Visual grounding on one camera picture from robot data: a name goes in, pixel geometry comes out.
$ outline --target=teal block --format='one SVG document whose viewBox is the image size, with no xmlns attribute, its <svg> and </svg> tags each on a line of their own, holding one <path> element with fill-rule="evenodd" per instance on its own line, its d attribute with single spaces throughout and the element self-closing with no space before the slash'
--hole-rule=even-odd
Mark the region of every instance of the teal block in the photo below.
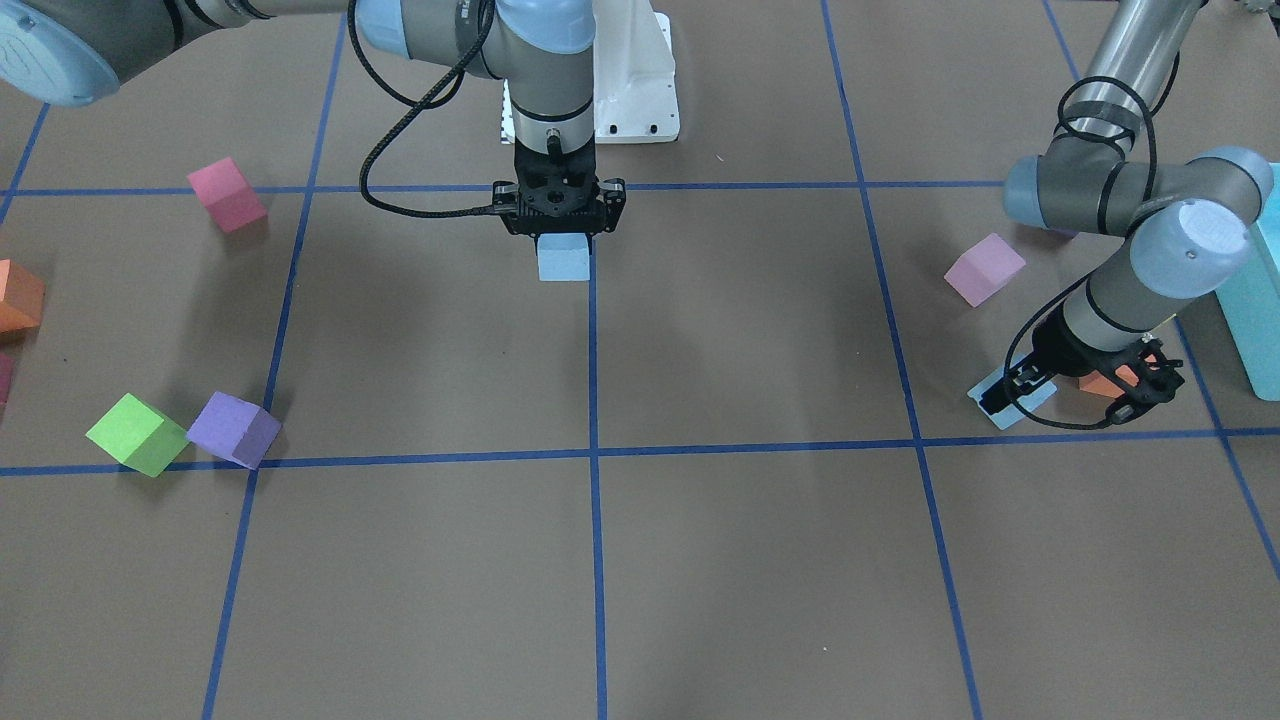
<svg viewBox="0 0 1280 720">
<path fill-rule="evenodd" d="M 1014 357 L 1014 365 L 1021 363 L 1023 357 L 1027 357 L 1027 355 L 1024 354 L 1024 355 L 1015 356 Z M 1005 375 L 1005 369 L 1004 368 L 996 368 L 995 373 L 987 375 L 986 378 L 982 379 L 980 383 L 973 386 L 973 389 L 970 389 L 969 393 L 968 393 L 969 397 L 972 397 L 973 401 L 974 401 L 974 404 L 977 404 L 978 401 L 982 400 L 982 393 L 987 392 L 987 388 L 989 388 L 992 384 L 995 384 L 996 380 L 998 380 L 1004 375 Z M 1057 392 L 1057 386 L 1053 384 L 1053 380 L 1050 380 L 1050 382 L 1042 384 L 1041 387 L 1036 388 L 1036 392 L 1028 395 L 1027 397 L 1020 397 L 1018 400 L 1018 404 L 1021 405 L 1023 407 L 1025 407 L 1027 410 L 1030 410 L 1032 413 L 1034 413 L 1041 405 L 1044 405 L 1044 401 L 1047 401 L 1050 397 L 1053 397 L 1055 392 Z M 980 405 L 978 406 L 978 411 L 982 413 L 983 415 L 987 415 L 987 411 L 983 410 Z M 1002 430 L 1007 430 L 1009 428 L 1011 428 L 1014 425 L 1014 423 L 1016 423 L 1018 420 L 1021 420 L 1025 416 L 1027 415 L 1023 415 L 1021 413 L 1019 413 L 1018 409 L 1014 407 L 1012 405 L 1010 405 L 1009 407 L 1005 407 L 1004 410 L 1001 410 L 1000 413 L 996 413 L 995 415 L 987 415 L 987 418 L 992 423 L 995 423 L 997 428 L 1000 428 Z"/>
<path fill-rule="evenodd" d="M 1280 178 L 1280 164 L 1271 169 Z M 1217 288 L 1217 301 L 1253 393 L 1280 401 L 1280 183 L 1249 234 L 1257 255 Z"/>
<path fill-rule="evenodd" d="M 586 282 L 591 279 L 591 250 L 586 234 L 547 233 L 538 238 L 538 279 Z"/>
</svg>

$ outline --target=orange cube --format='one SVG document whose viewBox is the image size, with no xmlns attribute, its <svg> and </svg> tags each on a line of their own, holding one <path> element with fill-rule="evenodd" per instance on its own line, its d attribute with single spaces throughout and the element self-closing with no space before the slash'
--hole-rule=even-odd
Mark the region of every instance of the orange cube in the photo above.
<svg viewBox="0 0 1280 720">
<path fill-rule="evenodd" d="M 0 260 L 0 333 L 40 325 L 45 283 L 13 260 Z"/>
<path fill-rule="evenodd" d="M 1147 356 L 1148 363 L 1153 363 L 1155 360 L 1156 357 L 1153 355 Z M 1129 383 L 1129 387 L 1134 387 L 1138 384 L 1138 375 L 1135 375 L 1134 372 L 1130 370 L 1128 366 L 1116 370 L 1116 377 Z M 1117 388 L 1114 382 L 1108 380 L 1107 378 L 1103 378 L 1102 373 L 1098 372 L 1089 373 L 1083 378 L 1076 378 L 1075 382 L 1080 389 L 1083 389 L 1084 392 L 1092 392 L 1093 395 L 1101 395 L 1103 397 L 1111 397 L 1111 398 L 1120 397 L 1121 395 L 1124 395 L 1123 389 Z"/>
</svg>

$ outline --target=foam cube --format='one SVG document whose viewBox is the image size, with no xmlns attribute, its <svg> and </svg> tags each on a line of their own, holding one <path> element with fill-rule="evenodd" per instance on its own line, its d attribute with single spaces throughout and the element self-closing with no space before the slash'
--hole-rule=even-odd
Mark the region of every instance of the foam cube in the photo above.
<svg viewBox="0 0 1280 720">
<path fill-rule="evenodd" d="M 1009 247 L 1005 238 L 991 233 L 966 250 L 943 277 L 965 302 L 977 307 L 1009 284 L 1018 270 L 1025 266 L 1027 260 Z"/>
<path fill-rule="evenodd" d="M 0 333 L 40 325 L 45 283 L 13 260 L 0 260 Z"/>
<path fill-rule="evenodd" d="M 187 439 L 215 457 L 256 470 L 279 432 L 280 421 L 266 410 L 215 392 L 187 430 Z"/>
<path fill-rule="evenodd" d="M 223 232 L 236 232 L 266 217 L 253 186 L 230 158 L 191 173 L 187 182 Z"/>
<path fill-rule="evenodd" d="M 13 384 L 13 357 L 0 352 L 0 405 L 9 402 L 9 386 Z"/>
<path fill-rule="evenodd" d="M 1023 357 L 1027 357 L 1027 355 L 1015 356 L 1014 365 L 1021 363 Z M 1000 380 L 1000 378 L 1002 377 L 1005 377 L 1005 369 L 996 368 L 995 373 L 987 375 L 986 378 L 982 379 L 980 383 L 973 386 L 973 388 L 968 392 L 969 397 L 972 397 L 974 402 L 980 404 L 982 393 L 987 392 L 987 388 L 996 384 L 996 382 Z M 1050 397 L 1053 397 L 1055 392 L 1057 392 L 1057 386 L 1053 384 L 1053 380 L 1050 380 L 1042 384 L 1041 387 L 1036 388 L 1036 392 L 1025 397 L 1018 398 L 1018 404 L 1025 407 L 1027 410 L 1034 413 L 1041 405 L 1044 405 L 1044 401 L 1047 401 Z M 978 411 L 980 411 L 983 415 L 987 415 L 987 411 L 982 409 L 982 405 L 978 405 Z M 996 427 L 1002 430 L 1007 430 L 1010 427 L 1012 427 L 1014 423 L 1021 420 L 1023 418 L 1025 418 L 1025 415 L 1019 413 L 1018 409 L 1014 407 L 1012 405 L 1005 407 L 1004 410 L 996 413 L 995 415 L 987 415 L 987 419 L 995 423 Z"/>
<path fill-rule="evenodd" d="M 84 437 L 148 478 L 159 477 L 187 447 L 187 433 L 178 423 L 133 395 L 122 397 Z"/>
<path fill-rule="evenodd" d="M 543 282 L 591 279 L 591 250 L 580 232 L 547 233 L 538 238 L 538 279 Z"/>
<path fill-rule="evenodd" d="M 1138 375 L 1133 374 L 1133 370 L 1129 368 L 1120 368 L 1116 370 L 1116 375 L 1130 386 L 1138 384 Z M 1076 378 L 1075 384 L 1084 392 L 1101 395 L 1102 397 L 1116 398 L 1124 395 L 1123 389 L 1096 370 L 1083 378 Z"/>
</svg>

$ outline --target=blue tape line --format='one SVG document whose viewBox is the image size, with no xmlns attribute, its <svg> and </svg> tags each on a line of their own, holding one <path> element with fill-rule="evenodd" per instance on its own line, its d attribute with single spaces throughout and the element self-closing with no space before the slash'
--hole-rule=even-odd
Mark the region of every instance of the blue tape line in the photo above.
<svg viewBox="0 0 1280 720">
<path fill-rule="evenodd" d="M 769 452 L 829 452 L 842 450 L 904 450 L 914 439 L 865 439 L 846 442 L 774 442 L 742 445 L 672 445 L 646 447 L 602 447 L 600 457 L 649 457 L 666 455 L 748 455 Z"/>
<path fill-rule="evenodd" d="M 591 577 L 595 593 L 595 716 L 609 717 L 609 674 L 604 623 L 604 528 L 600 510 L 600 402 L 599 402 L 599 323 L 595 254 L 590 256 L 591 279 L 588 283 L 588 438 L 591 457 Z"/>
<path fill-rule="evenodd" d="M 669 190 L 850 190 L 858 183 L 850 181 L 813 182 L 636 182 L 627 183 L 627 190 L 669 191 Z"/>
<path fill-rule="evenodd" d="M 589 450 L 515 450 L 507 452 L 439 452 L 430 455 L 369 455 L 348 457 L 284 457 L 264 460 L 264 470 L 301 468 L 362 468 L 370 465 L 445 465 L 456 462 L 515 462 L 590 457 Z"/>
<path fill-rule="evenodd" d="M 1222 430 L 1226 437 L 1271 437 L 1280 436 L 1280 428 L 1234 428 Z"/>
<path fill-rule="evenodd" d="M 1249 482 L 1244 479 L 1244 470 L 1240 469 L 1240 460 L 1235 456 L 1235 450 L 1231 448 L 1231 441 L 1225 434 L 1219 439 L 1222 442 L 1222 450 L 1226 451 L 1226 459 L 1231 464 L 1231 471 L 1235 473 L 1235 483 L 1240 487 L 1240 495 L 1244 496 L 1244 506 L 1248 507 L 1249 516 L 1253 518 L 1253 528 L 1258 532 L 1258 538 L 1262 539 L 1262 550 L 1267 553 L 1267 560 L 1271 561 L 1271 570 L 1275 573 L 1276 580 L 1280 580 L 1280 555 L 1276 553 L 1276 546 L 1271 541 L 1271 533 L 1267 532 L 1267 524 L 1262 519 L 1258 503 L 1253 500 L 1253 491 L 1249 488 Z"/>
<path fill-rule="evenodd" d="M 1240 460 L 1235 456 L 1235 448 L 1231 447 L 1230 434 L 1222 427 L 1222 418 L 1217 414 L 1217 406 L 1213 404 L 1213 396 L 1208 391 L 1208 383 L 1204 382 L 1204 374 L 1201 372 L 1199 363 L 1196 361 L 1196 352 L 1187 338 L 1181 318 L 1174 319 L 1174 328 L 1178 329 L 1178 337 L 1183 341 L 1183 348 L 1187 351 L 1187 364 L 1196 375 L 1196 384 L 1199 386 L 1201 393 L 1204 397 L 1204 407 L 1208 409 L 1208 415 L 1213 420 L 1213 428 L 1217 430 L 1222 451 L 1226 452 L 1226 460 L 1231 464 L 1231 473 L 1235 474 L 1235 484 L 1239 486 L 1240 496 L 1244 497 L 1244 506 L 1249 511 L 1249 518 L 1253 519 L 1253 528 L 1262 542 L 1262 550 L 1266 552 L 1267 560 L 1271 561 L 1271 570 L 1275 573 L 1276 580 L 1280 580 L 1280 556 L 1276 555 L 1275 542 L 1271 539 L 1267 524 L 1262 519 L 1262 512 L 1258 511 L 1258 503 L 1253 500 L 1253 489 L 1249 488 L 1249 480 L 1245 479 L 1244 470 L 1240 468 Z"/>
<path fill-rule="evenodd" d="M 1057 46 L 1062 49 L 1062 56 L 1066 58 L 1066 67 L 1071 70 L 1071 79 L 1079 81 L 1080 72 L 1075 69 L 1075 59 L 1071 58 L 1071 49 L 1066 45 L 1066 36 L 1062 35 L 1062 28 L 1057 24 L 1057 14 L 1053 13 L 1053 8 L 1050 6 L 1048 0 L 1041 0 L 1041 5 L 1044 5 L 1048 24 L 1053 27 L 1053 35 L 1057 36 Z"/>
<path fill-rule="evenodd" d="M 40 140 L 40 131 L 45 128 L 45 118 L 47 117 L 49 102 L 45 102 L 40 109 L 40 114 L 36 115 L 36 122 L 31 126 L 31 135 L 27 136 L 27 146 L 22 150 L 22 159 L 18 160 L 18 167 L 13 170 L 13 178 L 9 181 L 9 192 L 5 193 L 4 202 L 0 202 L 0 223 L 4 223 L 5 218 L 9 217 L 9 208 L 13 206 L 13 199 L 22 184 L 22 176 L 27 173 L 27 163 L 31 161 L 31 154 L 36 151 L 36 142 Z"/>
<path fill-rule="evenodd" d="M 302 213 L 298 219 L 298 232 L 293 242 L 293 256 L 289 260 L 289 275 L 284 286 L 284 301 L 280 306 L 280 322 L 275 332 L 275 346 L 271 351 L 271 369 L 268 374 L 266 389 L 262 393 L 262 407 L 271 410 L 275 400 L 275 382 L 280 370 L 280 356 L 284 351 L 284 336 L 289 328 L 289 310 L 293 300 L 293 284 L 298 272 L 298 258 L 302 254 L 302 243 L 307 232 L 307 220 L 311 214 L 311 201 L 315 196 L 311 188 L 316 184 L 320 174 L 320 156 L 324 151 L 324 137 L 329 124 L 329 110 L 333 105 L 334 87 L 338 85 L 338 67 L 342 61 L 343 38 L 347 35 L 346 18 L 338 24 L 338 35 L 334 41 L 333 59 L 329 63 L 329 81 L 325 87 L 324 104 L 320 109 L 320 123 L 316 127 L 316 142 L 311 154 L 311 172 L 307 176 L 307 192 L 302 200 Z M 236 530 L 236 548 L 232 552 L 232 566 L 227 577 L 227 594 L 223 598 L 223 614 L 218 623 L 218 639 L 214 646 L 214 657 L 209 667 L 209 685 L 205 688 L 205 707 L 202 720 L 212 720 L 214 705 L 218 701 L 218 684 L 223 671 L 223 657 L 227 652 L 227 635 L 230 632 L 232 612 L 236 607 L 236 589 L 239 585 L 241 562 L 244 557 L 244 541 L 248 537 L 248 524 L 253 512 L 253 496 L 257 491 L 257 470 L 248 474 L 244 484 L 244 502 L 241 507 L 239 527 Z"/>
<path fill-rule="evenodd" d="M 244 483 L 244 502 L 241 505 L 239 525 L 236 528 L 236 546 L 232 550 L 232 565 L 227 571 L 227 592 L 223 594 L 223 614 L 218 619 L 218 637 L 214 639 L 214 659 L 209 665 L 209 684 L 205 685 L 205 705 L 200 714 L 202 720 L 212 720 L 214 703 L 218 700 L 218 684 L 223 676 L 223 657 L 227 653 L 227 635 L 232 628 L 232 611 L 236 609 L 236 591 L 239 588 L 239 569 L 244 561 L 244 539 L 248 537 L 248 519 L 253 512 L 253 496 L 257 492 L 257 470 L 248 474 Z"/>
<path fill-rule="evenodd" d="M 591 575 L 595 585 L 595 717 L 609 719 L 609 674 L 604 620 L 604 528 L 600 510 L 600 457 L 591 455 Z"/>
<path fill-rule="evenodd" d="M 924 488 L 924 497 L 929 506 L 929 521 L 933 527 L 933 539 L 937 546 L 938 566 L 942 571 L 942 580 L 947 592 L 947 603 L 951 607 L 951 624 L 955 628 L 956 650 L 960 653 L 960 664 L 964 669 L 965 685 L 969 691 L 969 707 L 974 720 L 982 720 L 982 701 L 978 696 L 978 683 L 973 671 L 973 662 L 969 657 L 969 642 L 964 630 L 964 618 L 960 614 L 960 598 L 956 593 L 955 580 L 951 575 L 951 560 L 947 555 L 946 538 L 942 533 L 942 520 L 938 516 L 937 500 L 933 495 L 933 480 L 929 473 L 929 461 L 920 442 L 920 423 L 915 413 L 915 398 L 911 395 L 911 380 L 906 372 L 906 357 L 902 352 L 901 337 L 897 332 L 897 319 L 893 313 L 893 299 L 890 293 L 888 277 L 884 272 L 884 259 L 881 254 L 879 237 L 876 231 L 876 217 L 872 213 L 870 195 L 867 191 L 867 176 L 863 170 L 863 156 L 858 146 L 858 131 L 854 126 L 854 114 L 850 109 L 849 95 L 845 91 L 845 74 L 840 64 L 840 51 L 836 47 L 836 33 L 831 22 L 831 6 L 828 0 L 822 0 L 822 19 L 827 29 L 827 46 L 831 51 L 831 64 L 836 73 L 836 88 L 840 91 L 840 106 L 845 114 L 845 131 L 849 135 L 849 150 L 854 158 L 854 173 L 858 177 L 859 193 L 863 200 L 863 214 L 867 218 L 867 233 L 870 240 L 872 255 L 876 260 L 876 277 L 879 281 L 881 296 L 884 301 L 884 319 L 888 322 L 890 340 L 893 343 L 893 356 L 897 363 L 899 380 L 902 384 L 902 396 L 906 404 L 908 419 L 911 424 L 911 439 L 915 446 L 915 457 L 920 468 L 920 480 Z"/>
<path fill-rule="evenodd" d="M 1005 181 L 867 181 L 869 188 L 882 187 L 1005 187 Z"/>
<path fill-rule="evenodd" d="M 19 190 L 20 197 L 128 197 L 134 195 L 195 195 L 189 187 L 40 187 Z"/>
<path fill-rule="evenodd" d="M 1190 439 L 1215 438 L 1215 430 L 1151 430 L 1128 433 L 1070 433 L 1057 436 L 996 436 L 996 437 L 948 437 L 927 438 L 922 441 L 925 447 L 975 447 L 982 445 L 1057 445 L 1057 443 L 1089 443 L 1089 442 L 1125 442 L 1125 441 L 1158 441 L 1158 439 Z"/>
<path fill-rule="evenodd" d="M 628 190 L 636 191 L 680 191 L 680 190 L 854 190 L 861 186 L 869 188 L 928 188 L 928 187 L 1004 187 L 1004 181 L 957 179 L 957 181 L 856 181 L 840 182 L 703 182 L 703 183 L 634 183 Z M 488 184 L 374 184 L 372 192 L 489 192 Z M 260 195 L 338 195 L 360 192 L 355 184 L 317 184 L 308 188 L 302 184 L 255 186 Z M 0 190 L 0 197 L 122 197 L 133 195 L 195 195 L 189 187 L 36 187 L 24 190 Z"/>
<path fill-rule="evenodd" d="M 943 437 L 922 438 L 924 447 L 974 447 L 989 445 L 1062 445 L 1092 442 L 1147 442 L 1161 439 L 1215 438 L 1228 437 L 1275 437 L 1280 428 L 1234 428 L 1217 433 L 1216 430 L 1151 430 L 1128 433 L 1064 433 L 1039 436 L 992 436 L 992 437 Z M 787 454 L 787 452 L 840 452 L 861 450 L 906 450 L 915 447 L 911 438 L 902 439 L 860 439 L 860 441 L 819 441 L 819 442 L 776 442 L 740 445 L 671 445 L 636 447 L 600 447 L 594 454 L 599 457 L 649 457 L 672 455 L 749 455 L 749 454 Z M 536 460 L 582 460 L 591 457 L 590 448 L 566 450 L 515 450 L 497 452 L 436 452 L 416 455 L 364 455 L 364 456 L 325 456 L 325 457 L 282 457 L 264 460 L 261 469 L 306 469 L 306 468 L 360 468 L 370 465 L 438 465 L 461 462 L 517 462 Z M 243 470 L 239 465 L 227 461 L 175 462 L 174 471 Z M 41 478 L 54 475 L 113 475 L 133 473 L 123 465 L 26 465 L 0 468 L 0 478 Z"/>
</svg>

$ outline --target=purple cube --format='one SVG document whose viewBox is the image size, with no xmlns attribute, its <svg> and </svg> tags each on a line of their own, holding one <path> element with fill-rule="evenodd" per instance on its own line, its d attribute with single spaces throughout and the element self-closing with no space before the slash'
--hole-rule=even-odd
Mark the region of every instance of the purple cube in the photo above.
<svg viewBox="0 0 1280 720">
<path fill-rule="evenodd" d="M 256 470 L 271 447 L 280 421 L 252 402 L 215 392 L 187 430 L 205 452 Z"/>
</svg>

